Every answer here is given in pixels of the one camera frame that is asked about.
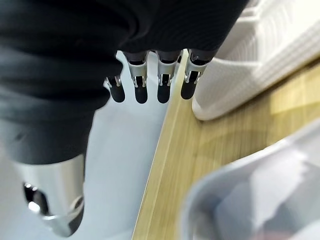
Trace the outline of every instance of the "black fabric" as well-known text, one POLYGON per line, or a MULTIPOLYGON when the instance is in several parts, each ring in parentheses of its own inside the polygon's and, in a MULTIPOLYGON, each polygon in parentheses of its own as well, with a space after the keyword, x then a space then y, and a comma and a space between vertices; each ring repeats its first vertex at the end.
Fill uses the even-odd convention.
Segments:
POLYGON ((0 0, 1 145, 27 164, 84 154, 117 50, 217 50, 246 2, 0 0))

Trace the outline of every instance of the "white object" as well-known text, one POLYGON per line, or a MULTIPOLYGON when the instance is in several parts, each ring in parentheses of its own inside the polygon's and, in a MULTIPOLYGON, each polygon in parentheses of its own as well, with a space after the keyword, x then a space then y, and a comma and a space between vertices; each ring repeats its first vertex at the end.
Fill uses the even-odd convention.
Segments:
POLYGON ((315 0, 249 3, 197 84, 195 116, 217 118, 317 57, 319 9, 315 0))
POLYGON ((182 208, 182 240, 317 240, 320 119, 207 175, 182 208))

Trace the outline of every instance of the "wooden floor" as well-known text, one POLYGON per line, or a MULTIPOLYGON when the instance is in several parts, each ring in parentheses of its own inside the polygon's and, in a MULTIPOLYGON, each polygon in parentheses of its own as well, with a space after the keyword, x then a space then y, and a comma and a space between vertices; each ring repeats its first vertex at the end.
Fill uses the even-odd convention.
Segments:
POLYGON ((162 128, 134 240, 178 240, 181 204, 204 175, 288 136, 320 117, 320 64, 314 62, 242 107, 202 122, 180 97, 183 69, 162 128))

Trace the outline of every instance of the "white floor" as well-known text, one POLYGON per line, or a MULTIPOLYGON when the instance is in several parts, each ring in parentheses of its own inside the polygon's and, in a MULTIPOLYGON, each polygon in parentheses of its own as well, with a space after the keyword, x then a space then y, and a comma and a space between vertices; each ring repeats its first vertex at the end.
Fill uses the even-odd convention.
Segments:
MULTIPOLYGON (((118 55, 124 62, 122 54, 118 55)), ((139 104, 128 66, 121 79, 125 101, 96 112, 89 139, 85 212, 70 240, 129 240, 136 223, 168 104, 157 100, 157 57, 148 58, 148 100, 139 104)), ((1 240, 59 240, 31 214, 11 165, 0 156, 1 240)))

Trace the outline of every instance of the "robotic hand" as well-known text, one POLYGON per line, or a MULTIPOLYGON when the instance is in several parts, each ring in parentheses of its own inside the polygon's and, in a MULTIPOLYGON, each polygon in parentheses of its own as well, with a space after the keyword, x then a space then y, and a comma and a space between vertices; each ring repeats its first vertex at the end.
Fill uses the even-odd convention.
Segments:
POLYGON ((124 52, 145 103, 147 53, 158 55, 158 100, 182 49, 190 99, 248 0, 10 0, 0 3, 0 144, 21 176, 28 208, 57 235, 84 213, 83 183, 95 110, 125 99, 115 58, 124 52))

